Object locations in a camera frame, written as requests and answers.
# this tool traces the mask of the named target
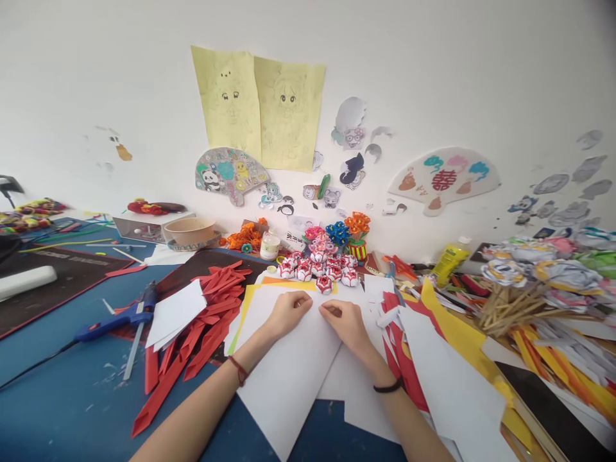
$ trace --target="fan-shaped paper decoration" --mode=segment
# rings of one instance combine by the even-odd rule
[[[270,176],[260,163],[244,151],[215,148],[197,162],[194,184],[197,189],[229,196],[233,205],[244,205],[244,194],[268,182]]]
[[[496,167],[478,152],[443,148],[421,156],[401,170],[388,192],[425,204],[436,216],[446,204],[487,193],[501,184]]]

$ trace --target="flower pot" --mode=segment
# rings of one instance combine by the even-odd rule
[[[358,241],[348,242],[348,252],[353,255],[357,260],[364,261],[368,258],[368,252],[366,251],[366,241],[360,239]]]

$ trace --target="red string bracelet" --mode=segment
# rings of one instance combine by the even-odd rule
[[[239,365],[233,356],[229,356],[229,361],[231,361],[237,368],[237,379],[239,380],[239,385],[244,386],[244,383],[246,383],[246,379],[248,378],[247,372],[242,366]]]

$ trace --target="black wristband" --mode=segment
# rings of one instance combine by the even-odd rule
[[[402,386],[402,377],[396,380],[396,383],[394,383],[394,385],[391,385],[388,387],[373,386],[372,388],[374,388],[374,391],[376,391],[377,393],[391,393],[392,391],[396,391],[397,389],[399,389],[401,386]]]

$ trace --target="glue bottle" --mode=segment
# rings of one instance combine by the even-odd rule
[[[470,255],[470,248],[468,247],[470,241],[469,237],[461,236],[457,242],[450,243],[445,247],[443,255],[432,270],[432,274],[436,275],[437,287],[443,288],[449,284],[451,273],[466,261]]]
[[[280,238],[276,235],[276,230],[265,231],[261,238],[261,250],[259,251],[261,258],[268,261],[275,260],[278,257],[279,248]]]

